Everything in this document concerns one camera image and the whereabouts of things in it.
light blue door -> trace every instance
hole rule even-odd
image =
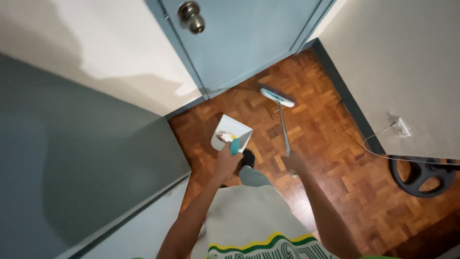
[[[306,37],[300,35],[321,1],[196,0],[206,25],[197,35],[181,26],[177,12],[183,2],[162,0],[212,98],[295,53]]]

white cable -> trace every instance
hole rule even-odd
[[[369,149],[367,149],[367,148],[364,146],[364,143],[366,143],[366,141],[367,141],[368,139],[370,139],[370,138],[373,137],[373,136],[377,136],[378,134],[383,133],[383,132],[389,130],[393,125],[394,125],[394,123],[391,124],[388,128],[382,130],[381,132],[375,133],[374,135],[372,135],[372,136],[366,138],[366,139],[362,142],[362,145],[361,145],[361,146],[362,146],[364,149],[366,149],[369,153],[372,153],[372,154],[374,154],[374,155],[376,155],[376,156],[378,156],[378,157],[386,158],[386,159],[399,160],[399,161],[407,161],[407,162],[419,162],[419,163],[425,163],[425,164],[436,164],[436,165],[459,165],[459,164],[451,164],[451,163],[436,163],[436,162],[425,162],[425,161],[417,161],[417,160],[407,160],[407,159],[398,159],[398,158],[384,157],[384,156],[381,156],[381,155],[377,155],[376,153],[370,151]]]

gray pants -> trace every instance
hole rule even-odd
[[[243,185],[260,187],[264,185],[270,185],[270,180],[261,172],[256,169],[252,169],[250,166],[245,165],[240,170],[240,179]]]

shoe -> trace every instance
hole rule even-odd
[[[248,165],[251,168],[254,168],[255,161],[256,161],[256,157],[254,156],[254,154],[251,152],[251,150],[246,148],[243,151],[243,159],[241,159],[241,165],[242,166]]]

mop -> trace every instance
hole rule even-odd
[[[275,101],[278,104],[278,109],[280,110],[280,119],[281,119],[281,126],[283,127],[283,135],[284,135],[284,146],[286,147],[286,156],[289,157],[290,149],[289,149],[289,141],[288,135],[286,133],[286,127],[284,126],[284,119],[283,119],[283,111],[282,106],[286,107],[293,107],[295,105],[295,99],[283,94],[282,92],[274,89],[273,87],[260,83],[260,93],[263,94],[265,97],[268,97]],[[289,172],[292,177],[297,177],[297,175],[293,172]]]

